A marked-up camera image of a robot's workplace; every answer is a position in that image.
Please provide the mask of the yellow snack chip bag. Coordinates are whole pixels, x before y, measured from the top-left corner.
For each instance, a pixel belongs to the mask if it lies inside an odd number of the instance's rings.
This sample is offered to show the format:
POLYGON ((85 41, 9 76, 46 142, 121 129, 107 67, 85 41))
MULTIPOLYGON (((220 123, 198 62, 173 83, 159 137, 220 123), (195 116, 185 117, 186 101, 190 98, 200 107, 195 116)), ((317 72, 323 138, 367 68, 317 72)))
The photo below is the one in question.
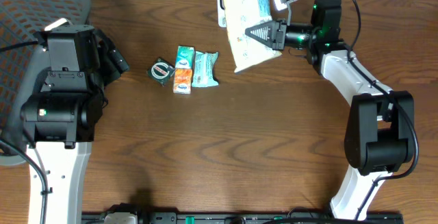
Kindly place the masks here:
POLYGON ((282 55, 245 34, 247 28, 272 20, 270 0, 222 1, 236 73, 282 55))

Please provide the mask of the teal snack pack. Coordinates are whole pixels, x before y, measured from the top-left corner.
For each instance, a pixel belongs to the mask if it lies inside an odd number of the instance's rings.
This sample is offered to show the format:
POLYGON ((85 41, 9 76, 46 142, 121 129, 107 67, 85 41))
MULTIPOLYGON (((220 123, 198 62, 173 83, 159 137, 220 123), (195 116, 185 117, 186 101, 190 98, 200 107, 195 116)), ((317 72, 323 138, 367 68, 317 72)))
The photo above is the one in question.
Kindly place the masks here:
POLYGON ((217 86, 218 82, 214 78, 213 69, 216 60, 218 59, 218 52, 203 53, 196 52, 192 87, 207 88, 217 86))

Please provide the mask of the small teal snack box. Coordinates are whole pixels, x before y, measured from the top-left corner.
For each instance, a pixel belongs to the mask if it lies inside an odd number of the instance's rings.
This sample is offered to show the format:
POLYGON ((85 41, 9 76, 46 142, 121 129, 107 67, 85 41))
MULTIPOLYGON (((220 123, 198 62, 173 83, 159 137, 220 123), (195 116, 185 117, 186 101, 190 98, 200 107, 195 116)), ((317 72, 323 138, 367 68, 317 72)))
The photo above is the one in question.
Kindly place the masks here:
POLYGON ((178 46, 175 60, 176 69, 191 69, 195 58, 194 47, 178 46))

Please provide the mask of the small orange snack box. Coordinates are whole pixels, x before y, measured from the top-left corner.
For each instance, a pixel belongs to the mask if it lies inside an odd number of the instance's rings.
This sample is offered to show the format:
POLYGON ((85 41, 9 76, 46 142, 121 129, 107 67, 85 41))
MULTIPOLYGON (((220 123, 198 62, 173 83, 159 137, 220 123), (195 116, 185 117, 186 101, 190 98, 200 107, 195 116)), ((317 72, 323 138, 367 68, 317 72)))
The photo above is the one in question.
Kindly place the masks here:
POLYGON ((173 92, 189 95, 192 87, 192 69, 176 69, 173 92))

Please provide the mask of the dark green balm box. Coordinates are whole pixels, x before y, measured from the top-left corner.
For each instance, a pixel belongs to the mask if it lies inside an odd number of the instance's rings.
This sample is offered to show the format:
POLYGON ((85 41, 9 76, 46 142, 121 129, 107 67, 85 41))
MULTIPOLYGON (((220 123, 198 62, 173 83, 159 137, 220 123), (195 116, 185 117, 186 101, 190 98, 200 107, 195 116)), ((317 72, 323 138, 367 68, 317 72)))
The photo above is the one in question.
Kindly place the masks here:
POLYGON ((175 67, 162 58, 158 58, 152 67, 147 71, 148 76, 165 86, 175 74, 175 67))

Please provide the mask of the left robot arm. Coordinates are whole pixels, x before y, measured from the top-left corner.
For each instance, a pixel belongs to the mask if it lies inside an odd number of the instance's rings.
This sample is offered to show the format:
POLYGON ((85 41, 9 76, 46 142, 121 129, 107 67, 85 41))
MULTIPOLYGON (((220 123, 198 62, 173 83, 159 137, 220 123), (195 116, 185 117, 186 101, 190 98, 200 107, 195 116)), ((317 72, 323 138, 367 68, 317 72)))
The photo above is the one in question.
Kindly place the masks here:
POLYGON ((34 174, 28 221, 80 223, 95 127, 108 104, 105 87, 129 64, 91 25, 59 18, 34 35, 41 52, 20 110, 34 174))

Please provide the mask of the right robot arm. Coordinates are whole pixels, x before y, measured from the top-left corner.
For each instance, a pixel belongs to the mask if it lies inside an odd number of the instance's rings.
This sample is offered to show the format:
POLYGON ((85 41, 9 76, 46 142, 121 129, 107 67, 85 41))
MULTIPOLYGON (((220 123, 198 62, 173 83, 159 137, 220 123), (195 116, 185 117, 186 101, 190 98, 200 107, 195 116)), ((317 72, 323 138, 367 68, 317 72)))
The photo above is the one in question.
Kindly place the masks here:
POLYGON ((340 38, 342 0, 314 0, 309 24, 267 21, 245 29, 270 49, 305 49, 315 71, 349 103, 344 153, 346 175, 329 209, 332 219, 364 221, 381 185, 410 175, 419 159, 414 100, 378 81, 340 38))

